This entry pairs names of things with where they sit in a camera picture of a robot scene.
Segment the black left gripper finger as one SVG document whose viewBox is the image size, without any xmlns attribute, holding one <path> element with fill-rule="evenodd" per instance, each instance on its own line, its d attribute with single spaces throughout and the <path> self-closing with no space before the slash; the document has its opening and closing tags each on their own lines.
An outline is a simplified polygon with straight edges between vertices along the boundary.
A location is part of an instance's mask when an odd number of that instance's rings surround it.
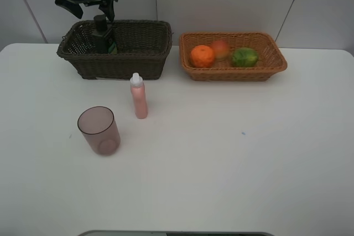
<svg viewBox="0 0 354 236">
<path fill-rule="evenodd" d="M 103 0 L 99 5 L 99 10 L 105 14 L 110 22 L 114 21 L 114 0 Z"/>
<path fill-rule="evenodd" d="M 67 0 L 55 0 L 55 4 L 58 7 L 61 7 L 65 10 L 69 11 L 76 18 L 82 18 L 82 16 L 83 16 L 83 10 L 79 4 L 72 3 Z"/>
</svg>

